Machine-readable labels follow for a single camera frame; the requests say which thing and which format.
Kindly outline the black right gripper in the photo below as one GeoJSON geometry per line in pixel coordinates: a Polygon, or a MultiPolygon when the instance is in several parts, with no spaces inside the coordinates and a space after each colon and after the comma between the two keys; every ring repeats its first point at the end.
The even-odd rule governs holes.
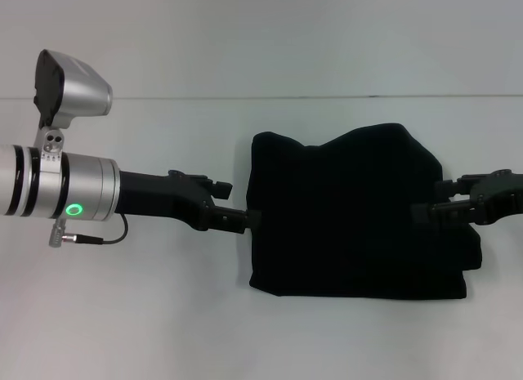
{"type": "Polygon", "coordinates": [[[449,200],[459,194],[469,195],[469,201],[412,204],[410,211],[415,223],[486,226],[522,214],[522,175],[510,169],[464,175],[456,181],[438,181],[434,189],[438,200],[449,200]]]}

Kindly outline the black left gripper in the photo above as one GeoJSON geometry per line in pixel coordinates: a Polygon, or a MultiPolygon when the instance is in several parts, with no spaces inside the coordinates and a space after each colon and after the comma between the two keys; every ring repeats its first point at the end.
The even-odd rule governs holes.
{"type": "Polygon", "coordinates": [[[172,218],[198,231],[242,235],[256,230],[262,220],[260,211],[214,207],[212,199],[228,200],[232,189],[230,183],[204,175],[171,172],[161,177],[121,172],[117,213],[172,218]]]}

